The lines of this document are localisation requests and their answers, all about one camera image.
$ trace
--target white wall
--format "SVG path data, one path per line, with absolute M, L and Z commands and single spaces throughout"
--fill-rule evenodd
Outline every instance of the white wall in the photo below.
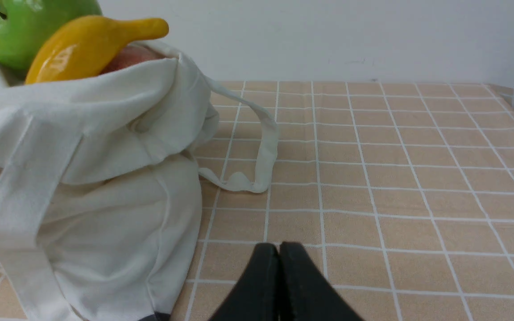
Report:
M 161 16 L 218 80 L 492 82 L 514 88 L 514 0 L 101 0 Z

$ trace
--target bag handle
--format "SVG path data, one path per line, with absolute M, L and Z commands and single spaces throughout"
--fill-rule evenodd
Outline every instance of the bag handle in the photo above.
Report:
M 219 179 L 216 176 L 216 173 L 207 168 L 199 169 L 199 174 L 218 187 L 228 191 L 249 191 L 252 193 L 265 192 L 271 185 L 273 165 L 277 160 L 279 126 L 275 122 L 274 117 L 265 108 L 235 95 L 232 91 L 226 89 L 226 87 L 223 87 L 213 79 L 206 77 L 206 81 L 214 93 L 246 104 L 253 110 L 253 112 L 255 112 L 261 122 L 261 144 L 259 145 L 259 153 L 257 154 L 257 162 L 255 164 L 254 183 L 252 183 L 241 172 L 231 174 L 227 182 Z
M 82 321 L 37 234 L 82 133 L 32 116 L 0 175 L 0 264 L 31 321 Z

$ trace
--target tote bag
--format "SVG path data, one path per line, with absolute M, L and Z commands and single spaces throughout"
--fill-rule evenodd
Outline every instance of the tote bag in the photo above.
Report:
M 0 270 L 31 321 L 161 320 L 197 242 L 199 175 L 230 191 L 271 183 L 278 127 L 177 49 L 77 81 L 9 86 L 0 69 Z M 221 181 L 194 150 L 212 139 L 211 92 L 261 121 L 255 182 Z

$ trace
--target green apple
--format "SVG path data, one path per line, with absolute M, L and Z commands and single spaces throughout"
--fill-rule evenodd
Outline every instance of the green apple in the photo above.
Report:
M 102 15 L 98 0 L 0 0 L 0 64 L 25 74 L 55 31 L 91 15 Z

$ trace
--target yellow banana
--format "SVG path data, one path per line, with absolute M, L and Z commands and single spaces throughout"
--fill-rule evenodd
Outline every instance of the yellow banana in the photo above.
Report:
M 129 43 L 163 38 L 168 32 L 161 18 L 121 21 L 82 16 L 71 20 L 41 47 L 25 85 L 98 76 Z

